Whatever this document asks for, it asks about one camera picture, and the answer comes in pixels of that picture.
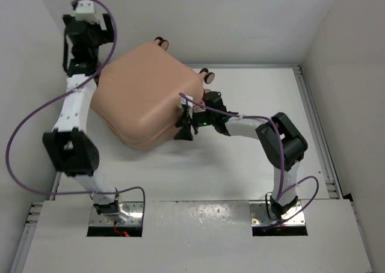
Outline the pink suitcase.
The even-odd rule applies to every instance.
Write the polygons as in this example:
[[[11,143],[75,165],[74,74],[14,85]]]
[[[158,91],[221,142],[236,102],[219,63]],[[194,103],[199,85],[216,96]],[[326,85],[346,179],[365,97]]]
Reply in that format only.
[[[180,94],[201,102],[214,72],[195,72],[167,52],[157,37],[106,65],[99,76],[91,108],[130,148],[151,150],[178,132]]]

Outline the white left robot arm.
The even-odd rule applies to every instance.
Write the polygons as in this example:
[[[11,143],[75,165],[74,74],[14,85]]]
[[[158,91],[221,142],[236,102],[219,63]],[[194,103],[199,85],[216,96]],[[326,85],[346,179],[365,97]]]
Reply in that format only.
[[[99,151],[86,134],[90,103],[98,84],[98,69],[103,67],[99,62],[99,47],[116,42],[111,16],[105,13],[103,20],[105,29],[95,13],[63,16],[66,94],[53,130],[45,132],[42,140],[55,169],[83,187],[99,215],[114,219],[122,212],[119,194],[103,175],[97,173]]]

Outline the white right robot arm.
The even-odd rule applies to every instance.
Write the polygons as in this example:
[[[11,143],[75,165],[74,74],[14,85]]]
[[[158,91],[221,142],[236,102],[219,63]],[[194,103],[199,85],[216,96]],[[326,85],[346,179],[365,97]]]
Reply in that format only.
[[[230,112],[221,93],[209,91],[198,103],[180,93],[182,115],[175,124],[175,140],[192,141],[201,127],[212,126],[227,137],[246,137],[258,140],[274,168],[270,208],[277,219],[295,206],[297,171],[308,144],[291,119],[283,112],[272,117],[241,115]]]

